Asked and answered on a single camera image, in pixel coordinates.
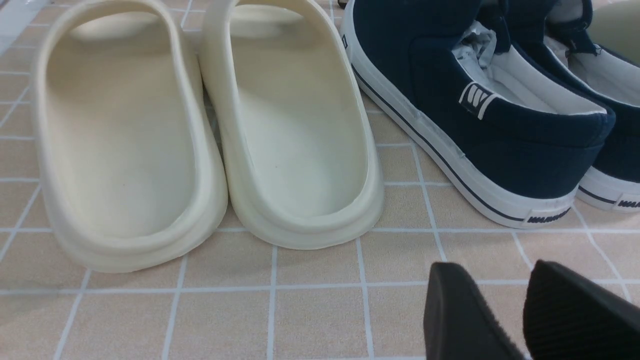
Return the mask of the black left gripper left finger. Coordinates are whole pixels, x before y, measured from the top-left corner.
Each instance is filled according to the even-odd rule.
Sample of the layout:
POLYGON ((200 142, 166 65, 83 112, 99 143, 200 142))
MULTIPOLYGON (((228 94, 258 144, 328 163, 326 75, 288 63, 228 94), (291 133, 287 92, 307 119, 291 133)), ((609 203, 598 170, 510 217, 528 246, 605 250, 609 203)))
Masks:
POLYGON ((428 360, 523 360, 475 280, 461 265, 430 265, 423 312, 428 360))

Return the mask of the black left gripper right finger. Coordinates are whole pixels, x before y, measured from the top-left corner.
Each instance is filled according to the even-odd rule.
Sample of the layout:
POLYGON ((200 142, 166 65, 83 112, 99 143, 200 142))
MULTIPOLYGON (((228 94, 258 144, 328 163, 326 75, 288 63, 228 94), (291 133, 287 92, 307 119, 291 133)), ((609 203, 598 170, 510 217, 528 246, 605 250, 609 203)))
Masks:
POLYGON ((637 360, 638 306, 551 260, 537 260, 523 308, 533 360, 637 360))

